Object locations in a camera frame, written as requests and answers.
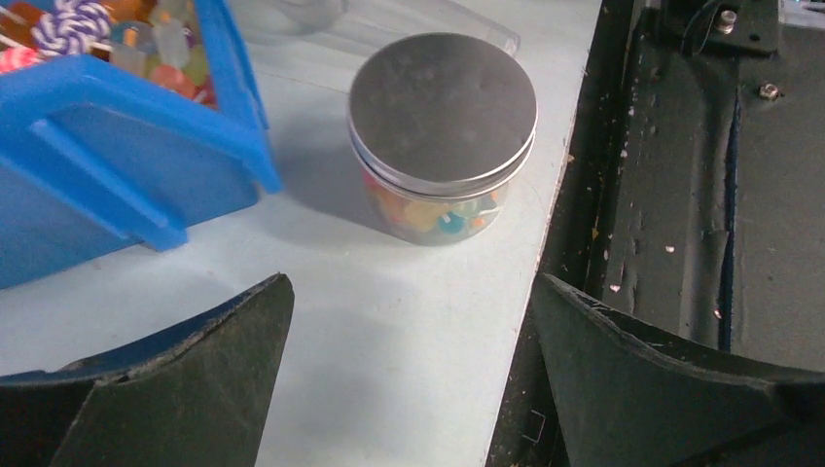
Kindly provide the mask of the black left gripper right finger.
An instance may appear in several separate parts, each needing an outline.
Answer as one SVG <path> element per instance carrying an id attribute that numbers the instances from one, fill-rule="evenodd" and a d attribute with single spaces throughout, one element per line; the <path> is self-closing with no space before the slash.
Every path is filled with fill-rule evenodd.
<path id="1" fill-rule="evenodd" d="M 820 466 L 824 376 L 715 350 L 559 278 L 530 305 L 574 466 Z"/>

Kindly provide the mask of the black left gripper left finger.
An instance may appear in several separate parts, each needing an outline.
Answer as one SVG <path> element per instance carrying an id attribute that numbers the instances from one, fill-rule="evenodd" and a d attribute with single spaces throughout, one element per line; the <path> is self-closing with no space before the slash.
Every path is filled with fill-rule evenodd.
<path id="1" fill-rule="evenodd" d="M 294 300 L 278 273 L 141 340 L 2 377 L 2 464 L 254 465 Z"/>

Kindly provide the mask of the blue plastic candy bin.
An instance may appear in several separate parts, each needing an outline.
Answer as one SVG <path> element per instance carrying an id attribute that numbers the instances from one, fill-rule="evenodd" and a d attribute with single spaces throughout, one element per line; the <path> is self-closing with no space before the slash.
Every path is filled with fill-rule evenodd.
<path id="1" fill-rule="evenodd" d="M 230 6 L 197 1 L 207 107 L 90 55 L 1 77 L 1 284 L 13 287 L 251 206 L 282 183 Z"/>

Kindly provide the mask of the clear plastic jar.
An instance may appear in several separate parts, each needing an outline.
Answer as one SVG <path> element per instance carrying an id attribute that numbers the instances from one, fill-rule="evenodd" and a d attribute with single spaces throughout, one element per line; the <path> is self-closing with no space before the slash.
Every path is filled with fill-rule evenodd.
<path id="1" fill-rule="evenodd" d="M 488 228 L 502 211 L 512 179 L 461 199 L 425 199 L 389 188 L 366 167 L 361 169 L 369 199 L 393 236 L 407 242 L 453 244 Z"/>

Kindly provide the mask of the white jar lid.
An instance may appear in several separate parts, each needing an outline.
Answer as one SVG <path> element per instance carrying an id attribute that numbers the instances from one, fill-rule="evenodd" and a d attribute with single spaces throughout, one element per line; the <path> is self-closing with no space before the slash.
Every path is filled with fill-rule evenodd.
<path id="1" fill-rule="evenodd" d="M 426 33 L 393 42 L 358 69 L 347 102 L 350 140 L 385 187 L 423 199 L 467 199 L 509 182 L 537 126 L 520 64 L 482 39 Z"/>

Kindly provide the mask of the clear plastic scoop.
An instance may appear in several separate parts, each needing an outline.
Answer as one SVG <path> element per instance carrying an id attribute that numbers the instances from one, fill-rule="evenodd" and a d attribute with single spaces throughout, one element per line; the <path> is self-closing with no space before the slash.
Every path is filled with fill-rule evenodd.
<path id="1" fill-rule="evenodd" d="M 305 41 L 366 56 L 408 36 L 448 32 L 476 37 L 507 54 L 520 36 L 454 1 L 232 1 L 249 43 Z"/>

